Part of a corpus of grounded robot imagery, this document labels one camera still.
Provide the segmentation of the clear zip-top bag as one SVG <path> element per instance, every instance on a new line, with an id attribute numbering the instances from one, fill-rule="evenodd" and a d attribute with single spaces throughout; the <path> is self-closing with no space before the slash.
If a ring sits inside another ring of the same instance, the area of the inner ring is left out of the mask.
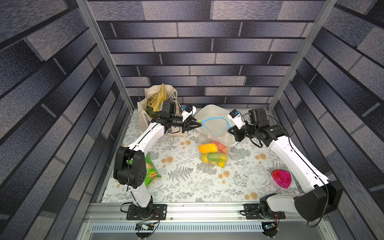
<path id="1" fill-rule="evenodd" d="M 224 168 L 229 159 L 229 151 L 233 136 L 228 130 L 231 125 L 226 117 L 208 117 L 199 119 L 202 125 L 198 153 L 200 160 L 205 164 Z"/>

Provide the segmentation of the orange mango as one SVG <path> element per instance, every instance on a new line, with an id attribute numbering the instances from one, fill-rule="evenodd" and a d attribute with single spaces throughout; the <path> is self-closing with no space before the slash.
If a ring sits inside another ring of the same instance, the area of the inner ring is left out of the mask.
<path id="1" fill-rule="evenodd" d="M 203 144 L 199 146 L 199 152 L 201 154 L 217 153 L 219 151 L 215 144 Z"/>

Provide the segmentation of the red mango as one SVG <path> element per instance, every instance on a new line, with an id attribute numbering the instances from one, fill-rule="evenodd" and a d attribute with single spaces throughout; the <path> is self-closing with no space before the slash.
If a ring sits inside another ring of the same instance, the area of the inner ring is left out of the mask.
<path id="1" fill-rule="evenodd" d="M 220 153 L 227 154 L 227 151 L 228 151 L 227 146 L 215 141 L 212 141 L 211 143 L 218 147 L 218 150 Z"/>

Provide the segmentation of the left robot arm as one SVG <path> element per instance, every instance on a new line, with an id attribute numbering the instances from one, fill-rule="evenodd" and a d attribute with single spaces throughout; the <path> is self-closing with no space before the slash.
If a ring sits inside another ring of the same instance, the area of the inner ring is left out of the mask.
<path id="1" fill-rule="evenodd" d="M 128 147 L 119 147 L 116 152 L 114 179 L 121 185 L 127 185 L 133 196 L 133 204 L 149 213 L 152 211 L 153 198 L 145 185 L 146 156 L 168 129 L 177 124 L 183 125 L 182 117 L 176 116 L 176 110 L 176 103 L 165 101 L 159 117 L 151 120 L 144 133 Z"/>

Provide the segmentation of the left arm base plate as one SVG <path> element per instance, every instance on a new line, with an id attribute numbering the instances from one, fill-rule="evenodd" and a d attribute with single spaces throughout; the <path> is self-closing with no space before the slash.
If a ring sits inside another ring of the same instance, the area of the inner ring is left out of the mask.
<path id="1" fill-rule="evenodd" d="M 148 208 L 140 208 L 134 204 L 129 205 L 126 220 L 144 221 L 144 220 L 165 220 L 167 216 L 168 205 L 154 204 Z"/>

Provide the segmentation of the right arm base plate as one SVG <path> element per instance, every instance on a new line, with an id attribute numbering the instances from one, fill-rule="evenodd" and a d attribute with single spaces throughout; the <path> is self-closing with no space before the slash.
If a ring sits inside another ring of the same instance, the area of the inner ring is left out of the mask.
<path id="1" fill-rule="evenodd" d="M 280 220 L 286 219 L 284 212 L 272 212 L 264 204 L 244 204 L 244 209 L 240 210 L 240 215 L 247 220 Z"/>

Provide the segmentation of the green mango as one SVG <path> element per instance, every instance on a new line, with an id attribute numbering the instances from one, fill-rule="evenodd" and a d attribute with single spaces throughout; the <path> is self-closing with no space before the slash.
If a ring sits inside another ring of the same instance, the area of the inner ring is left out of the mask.
<path id="1" fill-rule="evenodd" d="M 201 160 L 203 163 L 208 163 L 209 162 L 208 154 L 201 154 Z"/>
<path id="2" fill-rule="evenodd" d="M 215 163 L 223 163 L 226 162 L 228 157 L 226 154 L 223 153 L 208 153 L 207 156 L 208 160 Z"/>

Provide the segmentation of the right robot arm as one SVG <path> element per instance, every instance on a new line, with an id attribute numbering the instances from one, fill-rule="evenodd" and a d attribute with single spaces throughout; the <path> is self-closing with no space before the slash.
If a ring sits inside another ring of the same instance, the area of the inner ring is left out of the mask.
<path id="1" fill-rule="evenodd" d="M 318 171 L 291 143 L 284 127 L 270 125 L 269 116 L 264 109 L 250 110 L 249 116 L 250 121 L 247 122 L 237 110 L 232 110 L 225 118 L 213 117 L 206 120 L 196 120 L 182 114 L 186 122 L 183 131 L 199 127 L 207 129 L 206 122 L 218 123 L 223 120 L 227 125 L 222 128 L 221 134 L 230 134 L 236 142 L 241 142 L 244 138 L 259 140 L 259 147 L 270 148 L 283 160 L 304 191 L 302 195 L 264 196 L 256 210 L 243 211 L 243 215 L 259 214 L 262 218 L 269 219 L 278 213 L 298 213 L 308 222 L 313 222 L 321 221 L 324 215 L 335 211 L 344 191 L 340 181 L 332 182 Z"/>

